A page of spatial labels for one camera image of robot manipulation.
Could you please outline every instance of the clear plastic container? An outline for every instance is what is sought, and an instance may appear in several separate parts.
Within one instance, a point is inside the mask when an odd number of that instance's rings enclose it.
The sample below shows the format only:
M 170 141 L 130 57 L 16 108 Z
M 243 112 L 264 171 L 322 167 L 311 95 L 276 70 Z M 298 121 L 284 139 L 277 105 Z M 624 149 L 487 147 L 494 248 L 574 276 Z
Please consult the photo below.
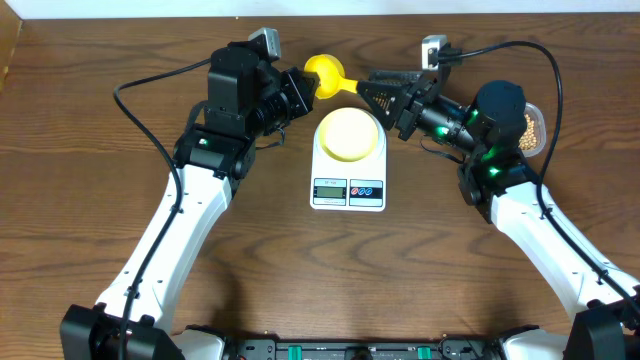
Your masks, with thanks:
M 544 149 L 544 145 L 547 143 L 547 130 L 544 126 L 544 117 L 535 105 L 527 103 L 524 108 L 524 113 L 529 115 L 529 118 L 533 120 L 533 134 L 536 137 L 536 147 L 531 150 L 522 150 L 525 157 L 536 156 Z

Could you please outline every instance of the yellow bowl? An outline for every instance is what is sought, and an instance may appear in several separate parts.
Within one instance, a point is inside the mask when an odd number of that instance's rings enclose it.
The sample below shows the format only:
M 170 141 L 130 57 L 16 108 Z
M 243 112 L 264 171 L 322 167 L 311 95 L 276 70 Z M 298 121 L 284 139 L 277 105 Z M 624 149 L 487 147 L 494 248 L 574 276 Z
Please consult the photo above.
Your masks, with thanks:
M 334 110 L 318 127 L 322 150 L 342 162 L 354 162 L 367 157 L 378 144 L 378 127 L 371 115 L 356 108 Z

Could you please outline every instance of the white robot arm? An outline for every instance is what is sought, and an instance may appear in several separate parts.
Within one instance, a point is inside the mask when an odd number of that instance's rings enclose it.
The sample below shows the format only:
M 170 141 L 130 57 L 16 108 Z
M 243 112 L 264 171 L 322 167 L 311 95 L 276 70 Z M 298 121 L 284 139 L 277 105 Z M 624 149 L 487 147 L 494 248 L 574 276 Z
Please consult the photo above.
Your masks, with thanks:
M 179 169 L 184 190 L 180 212 L 173 220 L 160 246 L 156 250 L 138 294 L 131 308 L 131 320 L 140 321 L 143 315 L 154 319 L 154 327 L 171 331 L 171 322 L 182 286 L 191 271 L 204 239 L 231 202 L 229 180 L 213 176 L 213 170 L 193 165 Z M 169 176 L 167 189 L 142 239 L 111 286 L 96 303 L 106 305 L 105 312 L 122 316 L 126 294 L 136 271 L 140 268 L 151 244 L 164 224 L 176 196 L 173 177 Z

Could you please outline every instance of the yellow scoop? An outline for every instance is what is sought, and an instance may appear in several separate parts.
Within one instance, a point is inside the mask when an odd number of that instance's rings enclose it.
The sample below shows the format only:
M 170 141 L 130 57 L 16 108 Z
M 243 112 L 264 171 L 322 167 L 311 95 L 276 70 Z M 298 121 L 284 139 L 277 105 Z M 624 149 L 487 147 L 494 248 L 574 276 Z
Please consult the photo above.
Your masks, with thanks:
M 344 78 L 344 67 L 331 55 L 316 55 L 307 60 L 304 71 L 315 72 L 320 78 L 320 86 L 316 90 L 318 99 L 328 99 L 340 90 L 357 94 L 358 82 Z

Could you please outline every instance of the green led light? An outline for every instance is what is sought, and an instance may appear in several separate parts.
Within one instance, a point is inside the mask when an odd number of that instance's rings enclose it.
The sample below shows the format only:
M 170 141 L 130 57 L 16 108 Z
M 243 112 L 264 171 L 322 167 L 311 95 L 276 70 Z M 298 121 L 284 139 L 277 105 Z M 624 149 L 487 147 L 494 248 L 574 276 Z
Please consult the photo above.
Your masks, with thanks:
M 436 135 L 438 136 L 445 136 L 449 133 L 449 129 L 444 127 L 444 126 L 438 126 L 436 128 Z
M 469 116 L 469 120 L 467 121 L 467 125 L 471 124 L 472 122 L 474 122 L 477 117 L 478 117 L 478 110 L 474 109 L 473 111 L 471 111 L 471 116 Z

